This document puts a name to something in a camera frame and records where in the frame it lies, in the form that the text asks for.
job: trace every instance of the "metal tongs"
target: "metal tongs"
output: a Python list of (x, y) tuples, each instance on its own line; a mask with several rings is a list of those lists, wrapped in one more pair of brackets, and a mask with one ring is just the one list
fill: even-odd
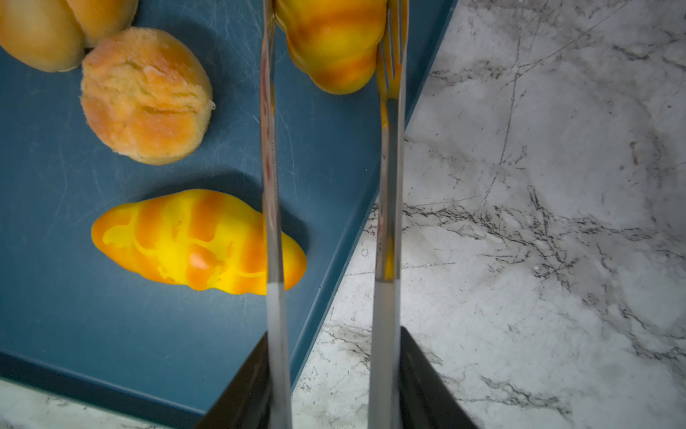
[[(377, 50), (381, 102), (379, 234), (372, 321), (370, 429), (475, 429), (410, 333), (400, 326), (405, 57), (409, 0), (389, 0)], [(267, 332), (196, 429), (291, 429), (291, 390), (274, 120), (273, 0), (263, 0), (260, 77)]]

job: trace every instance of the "orange stripe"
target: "orange stripe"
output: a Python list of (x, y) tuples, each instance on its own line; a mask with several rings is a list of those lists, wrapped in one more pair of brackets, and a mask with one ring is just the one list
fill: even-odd
[(360, 56), (352, 61), (338, 63), (328, 69), (312, 73), (312, 80), (328, 91), (339, 89), (350, 91), (352, 86), (364, 86), (376, 69), (375, 58), (377, 50), (373, 49), (368, 55)]
[(300, 50), (307, 46), (312, 39), (330, 34), (335, 30), (340, 32), (365, 32), (379, 24), (379, 15), (383, 16), (383, 6), (371, 5), (366, 8), (337, 10), (327, 14), (312, 16), (300, 25), (289, 25), (288, 38), (290, 46)]
[(150, 250), (156, 248), (162, 225), (162, 211), (168, 202), (169, 196), (163, 196), (140, 203), (133, 236), (141, 247)]
[(261, 222), (250, 225), (246, 241), (241, 249), (238, 269), (244, 273), (264, 273), (267, 270), (267, 243)]
[(246, 294), (253, 293), (257, 295), (267, 294), (267, 275), (257, 277), (242, 277), (236, 276), (231, 282), (229, 293)]
[(130, 204), (115, 207), (100, 216), (95, 223), (93, 223), (93, 227), (91, 228), (91, 238), (93, 239), (95, 247), (104, 252), (105, 243), (102, 240), (105, 236), (105, 232), (107, 232), (109, 228), (117, 225), (130, 224), (132, 216), (132, 205)]
[(214, 240), (217, 225), (222, 219), (226, 198), (219, 192), (206, 191), (191, 208), (188, 237), (204, 242)]
[(136, 246), (131, 246), (129, 251), (133, 264), (137, 267), (135, 270), (136, 273), (139, 273), (148, 280), (159, 281), (160, 283), (166, 284), (178, 284), (173, 279), (165, 279), (162, 277), (158, 271), (161, 264), (156, 257), (144, 255)]

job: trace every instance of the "black handle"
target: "black handle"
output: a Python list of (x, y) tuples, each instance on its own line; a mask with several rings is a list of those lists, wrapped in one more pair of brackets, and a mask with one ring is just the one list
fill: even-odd
[(265, 332), (195, 429), (267, 429), (271, 394)]
[(399, 388), (403, 429), (477, 429), (405, 327), (400, 328)]

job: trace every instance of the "bun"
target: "bun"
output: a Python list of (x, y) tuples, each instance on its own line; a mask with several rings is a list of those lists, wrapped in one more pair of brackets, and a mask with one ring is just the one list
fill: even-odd
[(42, 71), (69, 71), (85, 47), (133, 21), (138, 0), (0, 0), (0, 46)]
[(79, 23), (59, 0), (0, 0), (0, 46), (35, 69), (67, 71), (84, 57)]
[(131, 27), (83, 62), (81, 105), (93, 132), (116, 153), (162, 165), (191, 154), (214, 103), (193, 53), (162, 30)]
[(86, 37), (87, 47), (131, 26), (138, 0), (67, 0)]

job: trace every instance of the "marble countertop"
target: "marble countertop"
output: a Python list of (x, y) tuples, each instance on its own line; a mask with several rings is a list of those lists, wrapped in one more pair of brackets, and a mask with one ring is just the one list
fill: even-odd
[[(686, 2), (460, 0), (406, 132), (402, 324), (481, 428), (686, 421)], [(376, 214), (293, 396), (366, 428)], [(0, 382), (0, 428), (148, 428)]]

